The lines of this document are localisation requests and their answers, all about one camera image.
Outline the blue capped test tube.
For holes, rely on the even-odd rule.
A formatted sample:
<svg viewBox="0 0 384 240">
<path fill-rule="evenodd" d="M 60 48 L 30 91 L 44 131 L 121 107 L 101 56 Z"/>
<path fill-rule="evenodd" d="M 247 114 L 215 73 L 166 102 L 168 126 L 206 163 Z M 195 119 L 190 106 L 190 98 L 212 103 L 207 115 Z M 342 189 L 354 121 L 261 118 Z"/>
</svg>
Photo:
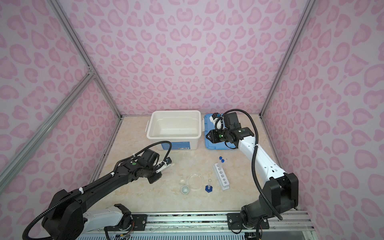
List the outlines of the blue capped test tube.
<svg viewBox="0 0 384 240">
<path fill-rule="evenodd" d="M 223 157 L 219 157 L 219 162 L 217 163 L 217 168 L 218 170 L 220 171 L 222 169 L 222 165 L 223 165 Z"/>
<path fill-rule="evenodd" d="M 223 165 L 222 165 L 222 169 L 219 171 L 220 174 L 223 173 Z"/>
</svg>

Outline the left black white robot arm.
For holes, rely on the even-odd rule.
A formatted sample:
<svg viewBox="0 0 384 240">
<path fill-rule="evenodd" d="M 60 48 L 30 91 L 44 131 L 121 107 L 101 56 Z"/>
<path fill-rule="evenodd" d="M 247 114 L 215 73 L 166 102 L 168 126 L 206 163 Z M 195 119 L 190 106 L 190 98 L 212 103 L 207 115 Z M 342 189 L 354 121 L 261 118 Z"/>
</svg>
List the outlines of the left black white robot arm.
<svg viewBox="0 0 384 240">
<path fill-rule="evenodd" d="M 148 179 L 153 184 L 162 177 L 162 170 L 172 164 L 170 157 L 156 164 L 160 155 L 150 149 L 144 150 L 139 156 L 131 156 L 116 163 L 113 171 L 100 179 L 75 189 L 71 192 L 57 192 L 49 207 L 54 208 L 42 220 L 42 227 L 50 235 L 49 240 L 74 240 L 90 223 L 83 216 L 90 207 L 99 200 L 139 178 Z"/>
</svg>

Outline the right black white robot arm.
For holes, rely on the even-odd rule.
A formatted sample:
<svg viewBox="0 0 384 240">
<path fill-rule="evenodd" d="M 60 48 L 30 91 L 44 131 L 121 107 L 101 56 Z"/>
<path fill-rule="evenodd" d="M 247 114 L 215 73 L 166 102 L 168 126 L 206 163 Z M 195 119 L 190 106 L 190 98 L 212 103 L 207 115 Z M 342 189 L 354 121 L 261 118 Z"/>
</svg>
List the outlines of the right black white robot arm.
<svg viewBox="0 0 384 240">
<path fill-rule="evenodd" d="M 214 128 L 206 134 L 207 140 L 213 144 L 233 144 L 251 161 L 259 198 L 241 209 L 240 217 L 246 228 L 258 227 L 273 217 L 282 220 L 283 213 L 298 206 L 298 177 L 279 167 L 261 147 L 259 132 L 250 114 L 232 109 L 223 114 L 213 113 L 210 122 Z"/>
</svg>

